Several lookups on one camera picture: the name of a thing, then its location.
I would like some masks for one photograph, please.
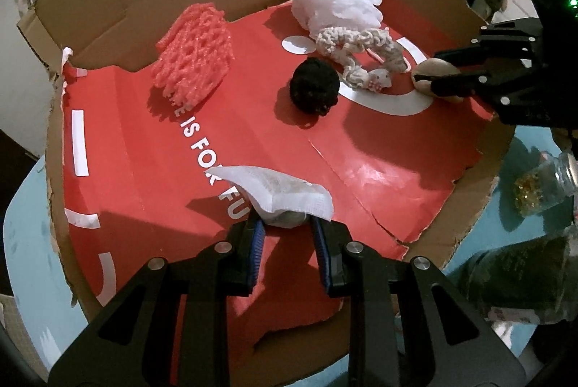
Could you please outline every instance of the beige rope toy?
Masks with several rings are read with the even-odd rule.
[[[387,28],[369,28],[361,32],[342,27],[324,28],[317,36],[316,45],[319,53],[343,66],[341,78],[352,89],[379,92],[391,87],[391,74],[407,70],[404,49],[391,39]],[[353,56],[366,50],[379,56],[385,74],[383,71],[380,74],[367,72]]]

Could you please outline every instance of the teal table surface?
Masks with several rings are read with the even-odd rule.
[[[460,268],[478,251],[530,240],[564,229],[571,223],[568,200],[541,215],[522,220],[513,205],[513,183],[537,165],[541,151],[553,155],[560,150],[544,128],[518,127],[500,171],[499,184],[476,225],[461,242],[444,272],[455,279]],[[86,327],[58,255],[50,242],[44,159],[40,159],[15,195],[4,222],[4,247],[10,282],[22,320],[36,350],[48,369]],[[517,325],[512,334],[512,351],[519,355],[534,326]],[[295,383],[296,387],[340,387],[346,385],[347,357],[324,371]]]

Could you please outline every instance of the metal screw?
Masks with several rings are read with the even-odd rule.
[[[229,242],[218,242],[215,245],[217,253],[229,253],[231,250],[233,250],[233,246]]]
[[[160,256],[151,258],[148,261],[148,268],[153,271],[160,270],[165,265],[165,259],[161,258]]]
[[[363,251],[363,244],[361,242],[349,242],[346,246],[349,253],[361,253]]]
[[[427,270],[431,266],[431,263],[426,257],[418,256],[415,260],[413,260],[413,265],[418,270]]]

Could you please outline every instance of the pink foam net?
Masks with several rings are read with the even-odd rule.
[[[197,106],[229,71],[234,57],[223,15],[213,4],[193,4],[157,43],[154,85],[176,105]]]

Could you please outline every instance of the black fuzzy ball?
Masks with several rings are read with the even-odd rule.
[[[304,113],[325,116],[337,105],[339,74],[331,64],[310,57],[296,68],[289,83],[289,94]]]

